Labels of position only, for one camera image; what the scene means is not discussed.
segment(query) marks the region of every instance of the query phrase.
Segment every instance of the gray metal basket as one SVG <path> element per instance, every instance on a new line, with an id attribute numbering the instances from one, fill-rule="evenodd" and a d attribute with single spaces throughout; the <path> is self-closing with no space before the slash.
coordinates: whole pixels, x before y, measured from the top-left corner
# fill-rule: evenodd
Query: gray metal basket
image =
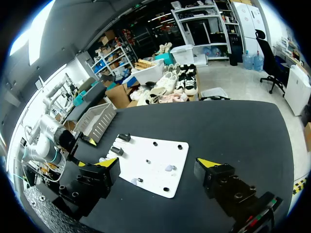
<path id="1" fill-rule="evenodd" d="M 111 103 L 91 107 L 83 114 L 73 131 L 83 132 L 98 143 L 115 115 Z"/>

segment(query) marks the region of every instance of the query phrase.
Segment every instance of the white board with holes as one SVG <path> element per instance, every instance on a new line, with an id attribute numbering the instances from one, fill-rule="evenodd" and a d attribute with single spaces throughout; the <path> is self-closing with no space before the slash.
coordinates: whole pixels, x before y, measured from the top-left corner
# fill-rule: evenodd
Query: white board with holes
<path id="1" fill-rule="evenodd" d="M 107 159 L 119 158 L 121 178 L 166 198 L 175 196 L 188 143 L 131 136 L 129 142 L 117 137 L 113 147 L 124 151 L 122 156 L 112 150 L 107 155 Z"/>

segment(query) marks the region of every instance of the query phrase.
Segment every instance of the ceiling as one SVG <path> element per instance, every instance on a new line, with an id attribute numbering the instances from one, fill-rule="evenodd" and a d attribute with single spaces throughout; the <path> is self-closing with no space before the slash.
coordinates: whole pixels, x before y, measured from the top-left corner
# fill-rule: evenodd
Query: ceiling
<path id="1" fill-rule="evenodd" d="M 16 107 L 6 101 L 0 103 L 2 109 L 0 121 L 11 121 L 5 128 L 11 128 L 17 121 L 18 113 L 36 91 L 34 83 L 39 75 L 46 80 L 63 64 L 74 59 L 79 50 L 84 50 L 111 20 L 139 2 L 141 1 L 56 0 L 44 28 L 40 58 L 31 66 L 29 65 L 28 43 L 7 57 L 1 88 L 11 91 L 21 101 L 21 105 L 17 111 Z M 25 29 L 34 16 L 35 14 L 25 21 Z M 13 117 L 14 120 L 9 117 L 13 113 L 18 115 Z M 10 129 L 10 133 L 6 133 L 7 138 L 11 137 L 12 131 L 13 129 Z"/>

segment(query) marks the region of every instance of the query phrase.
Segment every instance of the office chair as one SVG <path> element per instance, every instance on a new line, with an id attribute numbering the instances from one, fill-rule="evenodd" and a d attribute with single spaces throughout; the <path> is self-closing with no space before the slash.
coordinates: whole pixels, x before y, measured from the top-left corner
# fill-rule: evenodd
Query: office chair
<path id="1" fill-rule="evenodd" d="M 287 85 L 288 76 L 286 72 L 284 72 L 276 63 L 275 57 L 272 53 L 272 50 L 270 48 L 270 45 L 267 41 L 264 40 L 266 35 L 263 31 L 256 30 L 256 39 L 261 47 L 261 50 L 264 55 L 264 61 L 263 61 L 263 70 L 266 71 L 269 76 L 267 78 L 261 78 L 260 82 L 262 83 L 262 80 L 271 81 L 272 88 L 269 91 L 270 94 L 272 94 L 272 90 L 275 85 L 277 85 L 282 91 L 283 91 L 283 97 L 285 95 L 285 91 L 283 87 Z"/>

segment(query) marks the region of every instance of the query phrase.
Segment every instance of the black tabletop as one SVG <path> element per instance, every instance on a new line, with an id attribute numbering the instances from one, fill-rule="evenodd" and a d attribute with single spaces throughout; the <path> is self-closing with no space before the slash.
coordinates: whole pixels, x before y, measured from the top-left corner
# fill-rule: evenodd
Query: black tabletop
<path id="1" fill-rule="evenodd" d="M 196 101 L 117 110 L 96 148 L 81 143 L 76 157 L 87 163 L 104 157 L 119 133 L 188 142 L 181 180 L 172 199 L 158 196 L 118 178 L 81 222 L 106 233 L 228 232 L 234 219 L 215 199 L 208 199 L 193 174 L 195 158 L 228 163 L 257 196 L 267 191 L 284 201 L 276 223 L 286 217 L 294 182 L 292 147 L 277 106 L 258 101 Z M 67 164 L 61 183 L 78 168 Z"/>

